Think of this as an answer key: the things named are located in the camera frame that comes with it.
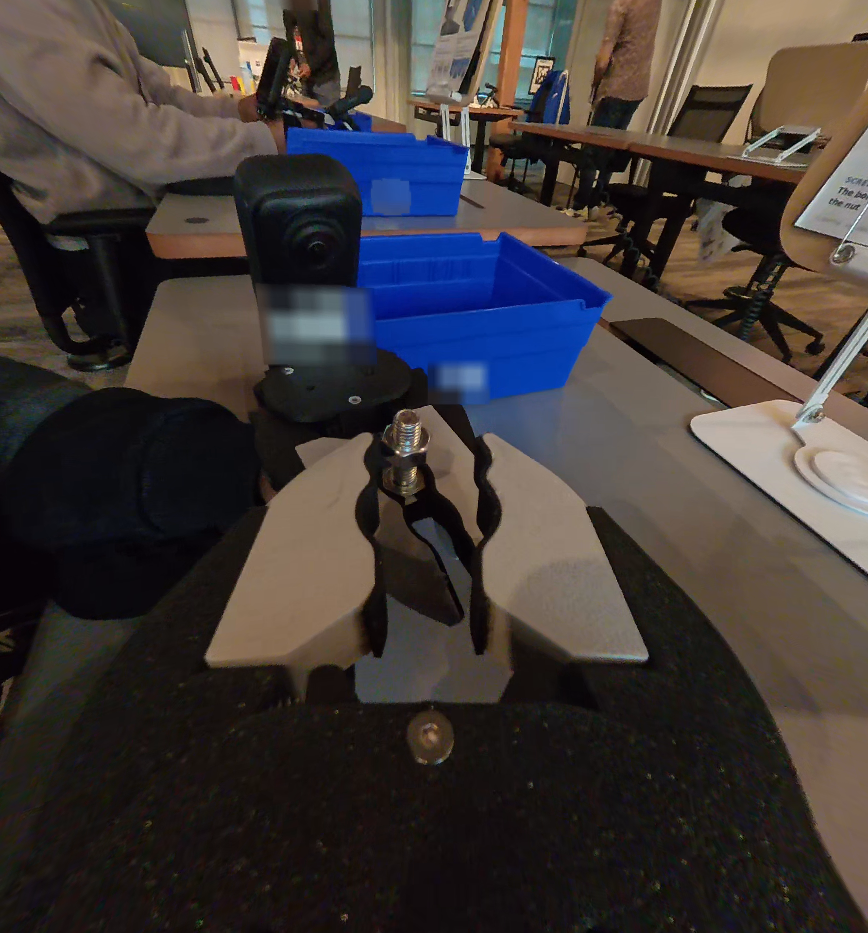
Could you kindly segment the steel hex bolt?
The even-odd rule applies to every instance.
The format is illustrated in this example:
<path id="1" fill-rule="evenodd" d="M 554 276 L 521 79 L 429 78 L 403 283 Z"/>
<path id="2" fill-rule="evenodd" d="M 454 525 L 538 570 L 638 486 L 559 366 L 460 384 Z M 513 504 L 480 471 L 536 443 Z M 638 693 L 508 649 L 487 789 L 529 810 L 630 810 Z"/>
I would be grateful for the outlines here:
<path id="1" fill-rule="evenodd" d="M 410 409 L 404 409 L 394 414 L 393 421 L 389 426 L 393 424 L 397 426 L 395 430 L 407 431 L 417 430 L 414 427 L 417 425 L 424 426 L 420 415 L 415 410 Z M 384 457 L 386 467 L 382 474 L 383 487 L 393 495 L 403 499 L 416 496 L 425 485 L 425 478 L 421 468 L 426 464 L 426 457 L 420 462 L 395 460 L 385 455 Z"/>

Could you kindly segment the beige high-back chair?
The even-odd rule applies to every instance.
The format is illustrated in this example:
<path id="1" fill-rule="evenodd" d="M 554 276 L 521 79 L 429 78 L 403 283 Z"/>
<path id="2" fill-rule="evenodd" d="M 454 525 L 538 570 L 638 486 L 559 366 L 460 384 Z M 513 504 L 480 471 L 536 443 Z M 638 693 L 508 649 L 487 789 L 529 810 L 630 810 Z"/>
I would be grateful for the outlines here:
<path id="1" fill-rule="evenodd" d="M 839 131 L 868 87 L 868 42 L 788 48 L 771 58 L 751 116 L 751 134 L 782 126 Z"/>

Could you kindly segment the white tablet stand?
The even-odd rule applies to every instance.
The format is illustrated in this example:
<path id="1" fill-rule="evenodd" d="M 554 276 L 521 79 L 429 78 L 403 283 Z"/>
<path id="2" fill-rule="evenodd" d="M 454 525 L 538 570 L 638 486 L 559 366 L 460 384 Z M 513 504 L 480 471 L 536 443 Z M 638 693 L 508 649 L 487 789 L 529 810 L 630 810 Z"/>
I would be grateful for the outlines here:
<path id="1" fill-rule="evenodd" d="M 746 143 L 740 157 L 778 165 L 807 162 L 827 141 L 820 127 L 786 124 Z"/>

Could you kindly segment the white desk stand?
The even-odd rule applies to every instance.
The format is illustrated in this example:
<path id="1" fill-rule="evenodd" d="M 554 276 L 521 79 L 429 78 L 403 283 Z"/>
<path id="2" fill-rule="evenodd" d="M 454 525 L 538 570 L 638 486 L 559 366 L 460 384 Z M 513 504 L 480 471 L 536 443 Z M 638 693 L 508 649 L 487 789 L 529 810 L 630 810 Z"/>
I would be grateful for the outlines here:
<path id="1" fill-rule="evenodd" d="M 833 256 L 846 278 L 868 286 L 868 245 Z M 868 311 L 799 405 L 772 400 L 694 417 L 694 437 L 868 575 L 868 440 L 824 405 L 868 340 Z"/>
<path id="2" fill-rule="evenodd" d="M 440 137 L 446 142 L 457 142 L 466 151 L 465 178 L 486 180 L 487 111 L 472 105 L 442 103 L 437 116 Z"/>

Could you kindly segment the tan board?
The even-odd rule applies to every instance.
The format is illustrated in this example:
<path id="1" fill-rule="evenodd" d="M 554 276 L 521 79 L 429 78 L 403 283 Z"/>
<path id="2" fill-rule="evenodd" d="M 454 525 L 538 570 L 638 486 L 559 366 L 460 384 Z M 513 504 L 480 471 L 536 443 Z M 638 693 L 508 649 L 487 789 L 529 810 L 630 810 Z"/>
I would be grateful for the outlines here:
<path id="1" fill-rule="evenodd" d="M 866 290 L 868 247 L 796 228 L 795 222 L 867 127 L 868 88 L 841 129 L 813 159 L 786 205 L 780 230 L 783 250 L 794 263 L 809 271 L 844 280 Z"/>

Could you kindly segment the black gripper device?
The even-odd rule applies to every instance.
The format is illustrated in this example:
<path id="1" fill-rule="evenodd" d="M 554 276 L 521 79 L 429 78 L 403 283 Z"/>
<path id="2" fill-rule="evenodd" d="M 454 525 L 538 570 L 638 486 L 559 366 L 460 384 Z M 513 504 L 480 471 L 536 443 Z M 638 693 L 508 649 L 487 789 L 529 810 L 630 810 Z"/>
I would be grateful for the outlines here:
<path id="1" fill-rule="evenodd" d="M 331 128 L 356 133 L 370 132 L 372 118 L 359 108 L 370 104 L 373 96 L 373 88 L 363 83 L 362 67 L 351 67 L 343 97 L 324 109 Z"/>
<path id="2" fill-rule="evenodd" d="M 288 41 L 273 37 L 255 90 L 256 112 L 262 121 L 274 121 L 286 108 L 291 61 Z"/>

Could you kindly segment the blue jacket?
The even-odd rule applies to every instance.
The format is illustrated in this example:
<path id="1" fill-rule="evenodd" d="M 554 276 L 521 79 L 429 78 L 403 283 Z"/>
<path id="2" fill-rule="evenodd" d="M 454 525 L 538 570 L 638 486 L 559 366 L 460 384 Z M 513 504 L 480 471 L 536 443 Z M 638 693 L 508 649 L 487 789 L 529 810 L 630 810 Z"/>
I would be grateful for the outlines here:
<path id="1" fill-rule="evenodd" d="M 527 122 L 567 125 L 570 122 L 569 72 L 552 69 L 542 79 L 528 111 Z"/>

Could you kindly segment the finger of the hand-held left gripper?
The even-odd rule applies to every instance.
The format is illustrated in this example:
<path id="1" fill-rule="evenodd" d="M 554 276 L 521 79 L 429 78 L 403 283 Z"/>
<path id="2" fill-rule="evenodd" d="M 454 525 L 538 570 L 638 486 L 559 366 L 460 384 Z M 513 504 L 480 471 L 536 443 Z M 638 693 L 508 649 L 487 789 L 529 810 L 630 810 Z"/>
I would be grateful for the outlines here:
<path id="1" fill-rule="evenodd" d="M 459 596 L 422 518 L 378 485 L 374 439 L 315 440 L 296 478 L 296 627 L 386 627 L 386 598 L 446 626 Z"/>
<path id="2" fill-rule="evenodd" d="M 424 487 L 415 510 L 451 541 L 472 579 L 489 579 L 503 522 L 498 485 L 500 437 L 487 432 L 462 437 L 449 423 L 432 423 Z"/>

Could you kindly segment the person's left forearm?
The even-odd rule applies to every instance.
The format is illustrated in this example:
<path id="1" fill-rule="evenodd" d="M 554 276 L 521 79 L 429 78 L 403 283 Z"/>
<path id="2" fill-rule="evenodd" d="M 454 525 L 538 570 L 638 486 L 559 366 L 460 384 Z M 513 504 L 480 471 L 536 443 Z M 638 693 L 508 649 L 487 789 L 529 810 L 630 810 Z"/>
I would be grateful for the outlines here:
<path id="1" fill-rule="evenodd" d="M 264 480 L 253 428 L 217 403 L 0 357 L 0 582 L 72 616 L 148 613 Z"/>

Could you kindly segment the dark screen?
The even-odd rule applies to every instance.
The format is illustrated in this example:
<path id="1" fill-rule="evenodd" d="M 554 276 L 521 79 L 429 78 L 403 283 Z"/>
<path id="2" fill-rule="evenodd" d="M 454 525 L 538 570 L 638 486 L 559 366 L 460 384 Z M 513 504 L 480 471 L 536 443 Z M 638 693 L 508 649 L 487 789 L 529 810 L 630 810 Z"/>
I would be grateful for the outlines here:
<path id="1" fill-rule="evenodd" d="M 185 66 L 183 35 L 191 35 L 191 26 L 184 1 L 107 1 L 106 5 L 143 57 L 160 66 Z"/>

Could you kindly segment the black office chair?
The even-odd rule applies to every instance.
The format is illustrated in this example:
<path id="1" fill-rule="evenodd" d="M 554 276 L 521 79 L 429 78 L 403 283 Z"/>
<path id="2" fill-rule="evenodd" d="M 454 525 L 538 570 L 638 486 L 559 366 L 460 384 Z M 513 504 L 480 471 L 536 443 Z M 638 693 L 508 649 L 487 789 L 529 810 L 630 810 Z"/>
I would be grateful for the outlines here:
<path id="1" fill-rule="evenodd" d="M 634 278 L 641 272 L 645 287 L 657 291 L 684 223 L 693 213 L 693 201 L 686 194 L 633 184 L 602 189 L 601 206 L 616 217 L 614 233 L 584 242 L 577 255 L 584 258 L 592 247 L 612 246 L 603 262 L 622 255 L 620 274 Z"/>
<path id="2" fill-rule="evenodd" d="M 737 335 L 743 341 L 748 339 L 755 325 L 761 325 L 785 364 L 791 362 L 793 354 L 782 326 L 808 336 L 811 340 L 805 352 L 810 356 L 819 356 L 824 351 L 823 333 L 774 302 L 774 293 L 783 275 L 796 266 L 782 249 L 780 219 L 739 207 L 724 217 L 722 227 L 740 242 L 733 251 L 754 252 L 759 255 L 760 262 L 746 286 L 728 287 L 720 298 L 686 301 L 683 303 L 684 309 L 726 311 L 724 316 L 714 320 L 714 325 L 725 328 L 737 324 Z"/>
<path id="3" fill-rule="evenodd" d="M 100 372 L 131 362 L 158 286 L 156 262 L 148 254 L 146 229 L 152 208 L 58 216 L 40 224 L 20 204 L 12 182 L 0 172 L 0 226 L 12 246 L 34 307 L 52 343 L 78 372 Z M 109 333 L 74 339 L 66 313 L 89 306 L 80 276 L 67 269 L 72 251 L 56 241 L 83 245 L 84 279 L 91 297 L 110 316 Z"/>
<path id="4" fill-rule="evenodd" d="M 667 136 L 721 144 L 742 110 L 753 85 L 706 87 L 694 85 L 671 124 Z"/>

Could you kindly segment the leaning poster board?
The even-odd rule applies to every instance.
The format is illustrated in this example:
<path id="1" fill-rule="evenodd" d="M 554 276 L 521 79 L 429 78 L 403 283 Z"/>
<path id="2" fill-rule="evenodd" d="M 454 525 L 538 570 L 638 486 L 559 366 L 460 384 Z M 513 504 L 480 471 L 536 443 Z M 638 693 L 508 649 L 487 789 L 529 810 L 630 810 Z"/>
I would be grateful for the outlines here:
<path id="1" fill-rule="evenodd" d="M 481 84 L 502 1 L 448 1 L 433 45 L 425 97 L 471 104 Z"/>

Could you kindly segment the wooden desk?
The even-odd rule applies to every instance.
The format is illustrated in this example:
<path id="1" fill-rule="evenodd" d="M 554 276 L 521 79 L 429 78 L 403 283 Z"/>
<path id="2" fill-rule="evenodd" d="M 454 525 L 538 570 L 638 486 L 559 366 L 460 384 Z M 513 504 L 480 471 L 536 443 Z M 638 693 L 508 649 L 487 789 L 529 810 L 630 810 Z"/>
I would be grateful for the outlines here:
<path id="1" fill-rule="evenodd" d="M 809 168 L 807 162 L 765 164 L 741 158 L 743 146 L 690 141 L 662 134 L 620 131 L 610 128 L 572 128 L 558 125 L 512 122 L 519 134 L 550 141 L 542 201 L 554 190 L 556 172 L 565 161 L 569 144 L 592 146 L 651 163 L 647 186 L 651 190 L 686 194 L 739 207 L 766 206 L 769 195 L 792 192 Z"/>

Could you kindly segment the white plastic bag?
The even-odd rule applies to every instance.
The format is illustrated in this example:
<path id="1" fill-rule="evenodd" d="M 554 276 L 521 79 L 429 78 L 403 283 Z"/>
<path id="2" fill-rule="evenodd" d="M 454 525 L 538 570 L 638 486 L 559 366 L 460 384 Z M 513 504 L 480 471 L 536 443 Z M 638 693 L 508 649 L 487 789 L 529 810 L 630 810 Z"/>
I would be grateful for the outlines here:
<path id="1" fill-rule="evenodd" d="M 699 198 L 695 204 L 698 235 L 698 262 L 711 263 L 729 254 L 740 241 L 729 234 L 723 223 L 733 210 L 730 204 Z"/>

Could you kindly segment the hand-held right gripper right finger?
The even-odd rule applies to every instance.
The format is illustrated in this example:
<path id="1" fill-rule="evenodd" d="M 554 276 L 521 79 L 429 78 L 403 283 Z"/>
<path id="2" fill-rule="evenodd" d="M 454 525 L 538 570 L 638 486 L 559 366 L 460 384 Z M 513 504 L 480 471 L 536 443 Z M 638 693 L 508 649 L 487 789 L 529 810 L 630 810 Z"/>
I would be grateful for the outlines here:
<path id="1" fill-rule="evenodd" d="M 583 499 L 503 438 L 477 438 L 480 543 L 471 564 L 477 655 L 516 648 L 563 664 L 644 664 L 649 650 Z"/>

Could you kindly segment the blue divided plastic bin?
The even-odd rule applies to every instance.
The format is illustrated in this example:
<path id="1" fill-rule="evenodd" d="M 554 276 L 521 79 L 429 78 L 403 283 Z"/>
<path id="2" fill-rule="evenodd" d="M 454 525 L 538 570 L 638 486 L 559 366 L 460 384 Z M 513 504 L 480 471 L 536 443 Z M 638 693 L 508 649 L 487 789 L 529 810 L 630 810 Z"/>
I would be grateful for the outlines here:
<path id="1" fill-rule="evenodd" d="M 358 286 L 379 349 L 463 403 L 564 387 L 612 300 L 506 232 L 363 237 Z"/>

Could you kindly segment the wooden post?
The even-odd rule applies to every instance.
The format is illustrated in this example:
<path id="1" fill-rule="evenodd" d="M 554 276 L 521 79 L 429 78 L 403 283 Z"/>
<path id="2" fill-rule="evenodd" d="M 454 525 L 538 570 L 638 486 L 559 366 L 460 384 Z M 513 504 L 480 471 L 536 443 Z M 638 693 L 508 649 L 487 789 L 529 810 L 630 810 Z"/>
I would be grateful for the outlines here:
<path id="1" fill-rule="evenodd" d="M 521 71 L 521 55 L 528 16 L 528 1 L 505 1 L 496 82 L 499 106 L 513 108 Z"/>

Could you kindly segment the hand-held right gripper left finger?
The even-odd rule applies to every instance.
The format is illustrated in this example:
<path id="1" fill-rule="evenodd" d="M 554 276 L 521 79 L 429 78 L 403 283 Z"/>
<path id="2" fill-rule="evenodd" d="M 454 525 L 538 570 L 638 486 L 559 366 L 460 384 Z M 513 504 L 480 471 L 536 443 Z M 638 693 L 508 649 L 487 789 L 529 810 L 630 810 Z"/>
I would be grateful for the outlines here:
<path id="1" fill-rule="evenodd" d="M 380 658 L 388 635 L 376 437 L 342 442 L 278 492 L 204 660 L 213 669 L 311 672 Z"/>

